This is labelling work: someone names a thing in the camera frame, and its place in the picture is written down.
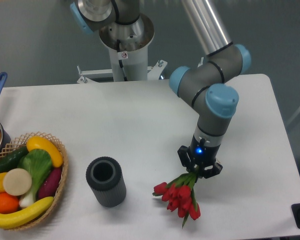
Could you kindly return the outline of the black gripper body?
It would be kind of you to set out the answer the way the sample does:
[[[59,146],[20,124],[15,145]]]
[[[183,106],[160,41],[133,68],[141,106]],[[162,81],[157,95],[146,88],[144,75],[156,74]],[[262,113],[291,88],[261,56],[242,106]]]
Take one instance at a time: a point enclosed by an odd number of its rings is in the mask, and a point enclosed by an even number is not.
[[[190,149],[194,155],[195,163],[197,166],[210,166],[216,162],[216,155],[220,148],[220,145],[209,147],[204,144],[201,145],[199,141],[192,138]]]

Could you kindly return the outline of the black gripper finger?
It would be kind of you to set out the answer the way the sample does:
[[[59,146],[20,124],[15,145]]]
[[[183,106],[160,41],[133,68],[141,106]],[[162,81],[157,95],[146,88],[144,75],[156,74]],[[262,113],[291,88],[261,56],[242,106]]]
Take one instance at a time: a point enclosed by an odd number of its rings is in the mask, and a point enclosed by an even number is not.
[[[182,145],[177,150],[177,153],[182,166],[185,167],[188,172],[194,172],[196,163],[190,147]]]
[[[216,175],[219,175],[220,172],[222,171],[223,169],[223,166],[218,163],[218,162],[215,162],[213,165],[210,165],[210,166],[201,166],[199,168],[199,178],[211,178],[213,176],[216,176]]]

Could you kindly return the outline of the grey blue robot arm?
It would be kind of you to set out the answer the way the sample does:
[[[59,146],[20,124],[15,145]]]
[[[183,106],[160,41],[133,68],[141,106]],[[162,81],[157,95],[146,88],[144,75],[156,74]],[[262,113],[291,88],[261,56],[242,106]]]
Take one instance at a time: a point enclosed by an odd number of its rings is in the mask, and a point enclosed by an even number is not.
[[[169,79],[170,89],[199,115],[191,144],[180,147],[178,155],[188,172],[207,179],[222,170],[216,155],[239,101],[226,83],[250,67],[251,56],[243,45],[233,44],[211,1],[184,0],[182,5],[205,57],[197,68],[179,67]],[[147,48],[154,26],[139,1],[75,0],[70,10],[85,33],[99,33],[114,81],[149,79]]]

